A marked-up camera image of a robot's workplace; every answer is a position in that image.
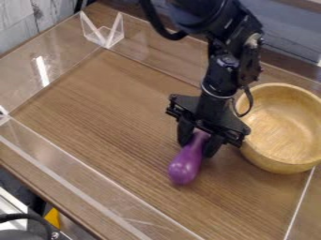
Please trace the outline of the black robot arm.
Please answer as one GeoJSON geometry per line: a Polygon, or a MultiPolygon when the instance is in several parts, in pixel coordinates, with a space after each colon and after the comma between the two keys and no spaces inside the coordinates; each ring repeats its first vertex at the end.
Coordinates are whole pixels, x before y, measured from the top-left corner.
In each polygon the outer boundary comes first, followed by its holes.
{"type": "Polygon", "coordinates": [[[234,95],[251,92],[262,67],[259,53],[263,26],[239,0],[167,0],[170,18],[178,31],[170,32],[159,18],[151,0],[139,0],[155,32],[168,40],[200,35],[207,40],[208,66],[200,82],[200,95],[170,95],[167,114],[178,122],[180,145],[191,142],[192,132],[203,131],[208,138],[200,154],[210,158],[224,144],[236,147],[250,135],[250,127],[240,121],[234,95]]]}

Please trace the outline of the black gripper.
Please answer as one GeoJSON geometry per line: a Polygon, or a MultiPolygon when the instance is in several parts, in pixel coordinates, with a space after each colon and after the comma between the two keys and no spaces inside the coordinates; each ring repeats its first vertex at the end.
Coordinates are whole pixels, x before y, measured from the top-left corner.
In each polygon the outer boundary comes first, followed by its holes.
{"type": "Polygon", "coordinates": [[[191,140],[192,132],[198,129],[210,135],[203,146],[203,157],[211,158],[222,144],[240,147],[244,137],[251,129],[242,122],[240,114],[228,98],[170,95],[170,105],[166,109],[178,123],[178,143],[186,146],[191,140]]]}

